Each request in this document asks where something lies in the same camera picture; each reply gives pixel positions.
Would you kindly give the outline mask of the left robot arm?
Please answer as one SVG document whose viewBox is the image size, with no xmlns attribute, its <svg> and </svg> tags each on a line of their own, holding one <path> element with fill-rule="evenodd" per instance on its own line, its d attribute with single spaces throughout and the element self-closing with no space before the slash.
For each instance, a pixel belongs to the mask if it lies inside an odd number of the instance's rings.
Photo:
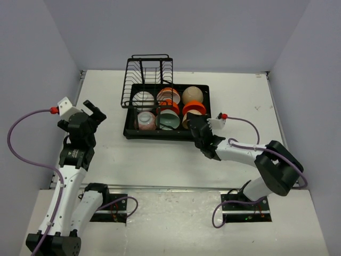
<svg viewBox="0 0 341 256">
<path fill-rule="evenodd" d="M 56 171 L 58 181 L 37 233 L 28 234 L 26 246 L 32 255 L 79 255 L 81 234 L 97 209 L 111 202 L 108 187 L 95 183 L 75 206 L 83 179 L 95 154 L 95 133 L 106 115 L 89 100 L 84 101 L 92 114 L 72 105 L 68 98 L 58 102 L 58 127 L 67 132 Z"/>
</svg>

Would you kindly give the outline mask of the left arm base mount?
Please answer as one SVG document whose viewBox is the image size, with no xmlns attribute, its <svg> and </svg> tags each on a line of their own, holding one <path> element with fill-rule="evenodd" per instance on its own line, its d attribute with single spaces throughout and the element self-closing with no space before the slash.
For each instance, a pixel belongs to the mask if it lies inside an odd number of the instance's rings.
<svg viewBox="0 0 341 256">
<path fill-rule="evenodd" d="M 126 223 L 127 200 L 122 199 L 94 213 L 90 222 Z"/>
</svg>

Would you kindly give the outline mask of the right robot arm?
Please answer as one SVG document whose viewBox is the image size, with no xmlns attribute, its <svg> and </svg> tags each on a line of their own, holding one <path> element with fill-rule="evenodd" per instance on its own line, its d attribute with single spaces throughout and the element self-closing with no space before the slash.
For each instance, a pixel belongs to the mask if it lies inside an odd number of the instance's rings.
<svg viewBox="0 0 341 256">
<path fill-rule="evenodd" d="M 209 159 L 233 161 L 257 168 L 260 177 L 248 181 L 239 191 L 238 204 L 249 210 L 257 200 L 270 194 L 287 196 L 298 179 L 307 187 L 304 168 L 301 163 L 276 140 L 262 145 L 241 143 L 234 138 L 217 136 L 214 130 L 221 130 L 230 116 L 220 113 L 216 118 L 207 115 L 187 115 L 187 125 L 194 138 L 195 146 Z"/>
</svg>

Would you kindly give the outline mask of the light green bowl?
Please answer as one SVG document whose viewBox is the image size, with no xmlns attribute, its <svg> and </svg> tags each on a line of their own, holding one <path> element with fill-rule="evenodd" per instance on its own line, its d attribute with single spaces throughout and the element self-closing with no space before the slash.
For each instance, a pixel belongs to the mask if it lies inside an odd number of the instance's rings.
<svg viewBox="0 0 341 256">
<path fill-rule="evenodd" d="M 155 124 L 157 128 L 160 128 L 161 130 L 173 131 L 179 127 L 180 118 L 176 112 L 166 109 L 157 115 Z"/>
</svg>

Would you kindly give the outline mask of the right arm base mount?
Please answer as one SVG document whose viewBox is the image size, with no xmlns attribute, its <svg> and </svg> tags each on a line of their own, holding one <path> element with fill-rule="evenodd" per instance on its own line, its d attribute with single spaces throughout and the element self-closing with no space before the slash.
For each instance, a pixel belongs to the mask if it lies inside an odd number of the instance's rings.
<svg viewBox="0 0 341 256">
<path fill-rule="evenodd" d="M 229 203 L 222 206 L 222 217 L 225 223 L 271 222 L 268 198 L 265 197 L 255 205 Z"/>
</svg>

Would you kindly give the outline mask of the orange white bowl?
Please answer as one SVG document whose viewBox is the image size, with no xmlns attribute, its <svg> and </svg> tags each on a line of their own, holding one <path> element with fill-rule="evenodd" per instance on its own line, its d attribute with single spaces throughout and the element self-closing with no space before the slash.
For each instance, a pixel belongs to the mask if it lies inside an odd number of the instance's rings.
<svg viewBox="0 0 341 256">
<path fill-rule="evenodd" d="M 166 99 L 172 100 L 174 103 L 179 104 L 181 101 L 181 96 L 175 89 L 166 87 L 157 94 L 157 101 L 158 103 L 161 103 Z"/>
</svg>

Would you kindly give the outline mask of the tan bowl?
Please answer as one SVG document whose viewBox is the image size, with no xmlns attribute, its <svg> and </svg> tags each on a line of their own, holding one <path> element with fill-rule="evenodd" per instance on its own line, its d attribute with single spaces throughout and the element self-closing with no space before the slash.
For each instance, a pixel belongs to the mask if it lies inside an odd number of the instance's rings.
<svg viewBox="0 0 341 256">
<path fill-rule="evenodd" d="M 182 126 L 188 130 L 188 113 L 191 113 L 191 114 L 195 114 L 195 115 L 202 115 L 202 113 L 200 111 L 197 111 L 197 110 L 189 110 L 187 113 L 185 113 L 185 115 L 183 116 L 183 120 L 182 120 Z"/>
</svg>

